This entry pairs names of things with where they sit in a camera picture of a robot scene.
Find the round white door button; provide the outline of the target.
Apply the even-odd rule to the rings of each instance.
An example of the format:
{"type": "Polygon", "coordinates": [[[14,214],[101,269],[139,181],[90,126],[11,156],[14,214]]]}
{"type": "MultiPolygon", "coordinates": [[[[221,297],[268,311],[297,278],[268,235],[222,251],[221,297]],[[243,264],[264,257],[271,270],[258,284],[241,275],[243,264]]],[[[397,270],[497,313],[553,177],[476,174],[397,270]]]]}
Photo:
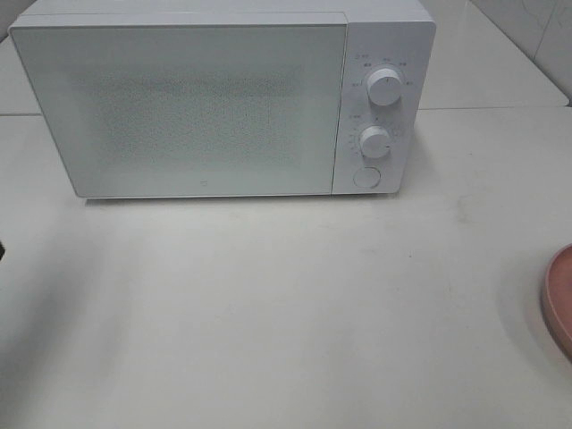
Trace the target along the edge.
{"type": "Polygon", "coordinates": [[[374,189],[381,181],[381,173],[375,167],[364,167],[354,174],[353,181],[358,188],[374,189]]]}

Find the white timer knob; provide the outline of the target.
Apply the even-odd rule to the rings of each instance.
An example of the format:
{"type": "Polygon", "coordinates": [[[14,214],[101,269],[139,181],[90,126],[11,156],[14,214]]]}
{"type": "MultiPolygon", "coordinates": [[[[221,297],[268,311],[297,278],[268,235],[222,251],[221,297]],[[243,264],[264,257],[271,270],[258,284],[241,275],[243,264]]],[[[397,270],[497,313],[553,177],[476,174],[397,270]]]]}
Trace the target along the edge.
{"type": "Polygon", "coordinates": [[[384,127],[370,126],[360,133],[359,145],[363,157],[383,158],[390,152],[391,136],[384,127]]]}

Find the pink round plate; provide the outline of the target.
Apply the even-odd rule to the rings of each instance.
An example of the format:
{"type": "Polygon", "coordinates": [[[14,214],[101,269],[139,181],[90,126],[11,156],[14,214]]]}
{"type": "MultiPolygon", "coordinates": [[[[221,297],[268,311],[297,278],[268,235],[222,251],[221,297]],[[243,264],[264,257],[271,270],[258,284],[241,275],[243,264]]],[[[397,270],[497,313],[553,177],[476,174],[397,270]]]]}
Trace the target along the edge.
{"type": "Polygon", "coordinates": [[[541,302],[552,338],[571,360],[571,245],[559,250],[548,264],[541,302]]]}

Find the white microwave door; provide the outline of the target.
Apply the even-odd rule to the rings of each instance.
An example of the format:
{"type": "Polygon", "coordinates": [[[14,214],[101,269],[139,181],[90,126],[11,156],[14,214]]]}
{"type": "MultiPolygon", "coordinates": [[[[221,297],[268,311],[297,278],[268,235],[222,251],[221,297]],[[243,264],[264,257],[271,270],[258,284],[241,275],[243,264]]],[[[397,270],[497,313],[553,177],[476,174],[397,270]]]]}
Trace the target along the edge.
{"type": "Polygon", "coordinates": [[[326,194],[344,25],[15,29],[82,198],[326,194]]]}

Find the upper white power knob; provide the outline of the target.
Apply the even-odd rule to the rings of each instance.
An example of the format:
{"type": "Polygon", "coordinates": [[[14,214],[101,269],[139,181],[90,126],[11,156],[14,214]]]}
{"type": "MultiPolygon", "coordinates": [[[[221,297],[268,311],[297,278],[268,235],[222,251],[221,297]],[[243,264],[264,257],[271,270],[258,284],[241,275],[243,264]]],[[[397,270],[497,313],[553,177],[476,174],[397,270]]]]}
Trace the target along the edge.
{"type": "Polygon", "coordinates": [[[366,77],[369,101],[377,106],[392,105],[401,97],[404,79],[401,72],[391,65],[383,65],[366,77]]]}

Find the white microwave oven body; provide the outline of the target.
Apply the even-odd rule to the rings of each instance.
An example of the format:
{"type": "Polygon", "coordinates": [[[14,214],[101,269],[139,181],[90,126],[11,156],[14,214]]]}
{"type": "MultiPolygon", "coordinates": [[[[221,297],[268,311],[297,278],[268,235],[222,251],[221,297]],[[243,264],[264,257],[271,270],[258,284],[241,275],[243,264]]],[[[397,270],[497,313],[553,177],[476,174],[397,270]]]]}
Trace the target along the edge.
{"type": "Polygon", "coordinates": [[[436,32],[433,18],[417,1],[37,1],[14,21],[9,34],[13,42],[15,29],[317,25],[346,28],[331,189],[326,194],[254,196],[394,193],[408,158],[436,32]],[[366,77],[383,65],[398,69],[404,81],[397,102],[377,106],[369,101],[366,77]],[[383,158],[361,154],[359,135],[370,126],[384,127],[391,136],[390,152],[383,158]],[[353,176],[364,167],[380,171],[376,188],[355,186],[353,176]]]}

